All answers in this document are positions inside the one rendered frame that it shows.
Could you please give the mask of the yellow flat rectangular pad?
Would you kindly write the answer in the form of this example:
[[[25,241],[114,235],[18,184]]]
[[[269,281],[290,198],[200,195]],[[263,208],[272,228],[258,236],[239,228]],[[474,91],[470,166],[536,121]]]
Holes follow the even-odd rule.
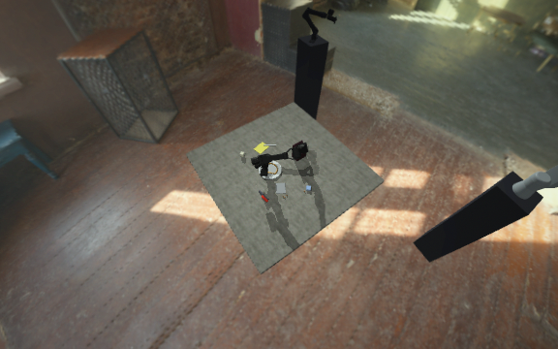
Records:
[[[258,146],[256,146],[254,148],[254,150],[256,150],[257,152],[259,152],[260,154],[263,153],[269,146],[268,145],[264,145],[265,143],[261,142]]]

